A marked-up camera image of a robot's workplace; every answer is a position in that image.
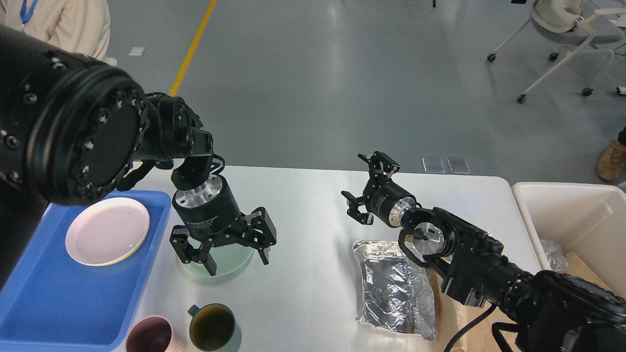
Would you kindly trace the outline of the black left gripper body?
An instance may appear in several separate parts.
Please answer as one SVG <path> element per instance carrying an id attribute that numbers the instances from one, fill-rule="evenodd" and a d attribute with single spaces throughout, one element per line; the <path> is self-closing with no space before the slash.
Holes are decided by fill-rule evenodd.
<path id="1" fill-rule="evenodd" d="M 227 233 L 242 217 L 232 191 L 222 175 L 211 175 L 192 190 L 177 190 L 173 205 L 190 236 L 199 242 L 210 239 L 212 245 L 236 243 Z"/>

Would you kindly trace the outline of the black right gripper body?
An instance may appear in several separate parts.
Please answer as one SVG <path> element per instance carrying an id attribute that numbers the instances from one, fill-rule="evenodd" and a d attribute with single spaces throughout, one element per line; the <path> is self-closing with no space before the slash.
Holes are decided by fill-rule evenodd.
<path id="1" fill-rule="evenodd" d="M 391 228 L 400 227 L 404 214 L 416 206 L 415 196 L 393 181 L 384 185 L 367 183 L 367 210 Z"/>

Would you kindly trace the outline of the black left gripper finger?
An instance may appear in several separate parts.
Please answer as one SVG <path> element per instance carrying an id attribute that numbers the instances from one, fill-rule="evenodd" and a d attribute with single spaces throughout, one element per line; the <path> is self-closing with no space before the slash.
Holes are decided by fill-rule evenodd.
<path id="1" fill-rule="evenodd" d="M 210 276 L 216 276 L 217 263 L 210 254 L 210 249 L 215 244 L 214 238 L 209 236 L 201 238 L 202 241 L 198 239 L 201 244 L 197 249 L 191 245 L 189 238 L 193 239 L 190 230 L 186 226 L 173 227 L 169 241 L 179 257 L 179 260 L 183 264 L 189 264 L 191 262 L 202 264 Z"/>
<path id="2" fill-rule="evenodd" d="M 215 235 L 215 246 L 237 243 L 256 249 L 264 265 L 269 264 L 269 247 L 276 245 L 276 229 L 265 207 L 241 214 Z"/>

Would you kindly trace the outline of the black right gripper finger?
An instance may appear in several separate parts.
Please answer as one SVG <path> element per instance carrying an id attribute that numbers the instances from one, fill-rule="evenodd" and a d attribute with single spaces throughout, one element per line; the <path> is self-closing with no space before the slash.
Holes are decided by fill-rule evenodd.
<path id="1" fill-rule="evenodd" d="M 372 225 L 374 220 L 374 214 L 372 211 L 367 210 L 367 212 L 361 212 L 359 210 L 360 207 L 368 205 L 370 201 L 369 195 L 362 195 L 358 198 L 353 196 L 347 190 L 341 191 L 342 196 L 346 198 L 347 201 L 347 215 L 352 219 L 356 220 L 358 223 L 363 225 Z"/>
<path id="2" fill-rule="evenodd" d="M 385 185 L 400 171 L 400 165 L 387 154 L 376 151 L 373 154 L 358 154 L 358 158 L 368 165 L 369 180 L 374 185 Z"/>

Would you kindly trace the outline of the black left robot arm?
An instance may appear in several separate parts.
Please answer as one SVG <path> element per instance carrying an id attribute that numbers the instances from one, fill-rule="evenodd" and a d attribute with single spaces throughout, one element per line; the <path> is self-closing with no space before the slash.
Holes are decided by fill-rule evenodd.
<path id="1" fill-rule="evenodd" d="M 181 166 L 174 168 L 174 160 Z M 212 134 L 183 98 L 145 93 L 131 76 L 1 27 L 1 285 L 50 203 L 89 206 L 132 189 L 152 168 L 174 169 L 174 206 L 199 249 L 172 236 L 184 262 L 204 265 L 237 243 L 268 264 L 276 230 L 266 209 L 236 208 Z"/>

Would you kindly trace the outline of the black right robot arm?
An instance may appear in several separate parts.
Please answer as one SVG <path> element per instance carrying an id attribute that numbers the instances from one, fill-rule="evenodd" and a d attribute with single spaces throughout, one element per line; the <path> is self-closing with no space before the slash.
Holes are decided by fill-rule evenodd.
<path id="1" fill-rule="evenodd" d="M 367 163 L 363 194 L 346 190 L 347 214 L 371 225 L 379 218 L 399 228 L 398 245 L 419 267 L 442 279 L 441 292 L 465 306 L 491 306 L 467 323 L 447 343 L 448 352 L 461 336 L 495 309 L 510 323 L 492 324 L 502 352 L 511 346 L 503 332 L 514 332 L 523 352 L 623 352 L 625 301 L 610 290 L 570 274 L 541 270 L 531 274 L 503 255 L 503 243 L 445 209 L 426 209 L 415 196 L 393 182 L 400 165 L 387 154 L 358 154 Z"/>

